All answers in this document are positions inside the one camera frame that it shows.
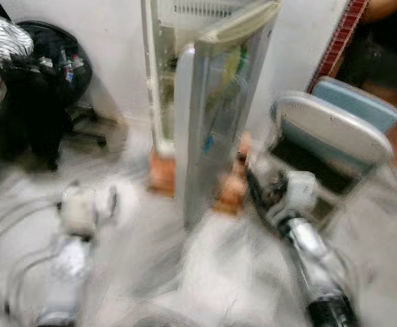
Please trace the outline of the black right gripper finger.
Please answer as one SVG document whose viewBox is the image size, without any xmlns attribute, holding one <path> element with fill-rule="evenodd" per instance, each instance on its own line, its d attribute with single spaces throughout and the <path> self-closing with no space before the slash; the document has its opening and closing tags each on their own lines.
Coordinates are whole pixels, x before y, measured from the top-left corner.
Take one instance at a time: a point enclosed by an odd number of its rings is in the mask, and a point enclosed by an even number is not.
<svg viewBox="0 0 397 327">
<path fill-rule="evenodd" d="M 248 166 L 245 166 L 244 174 L 246 178 L 248 193 L 250 194 L 254 205 L 265 205 L 266 203 L 264 203 L 263 197 L 264 190 L 263 187 L 261 187 L 261 184 L 258 178 L 255 176 L 254 172 L 252 172 L 251 169 L 248 168 Z"/>
</svg>

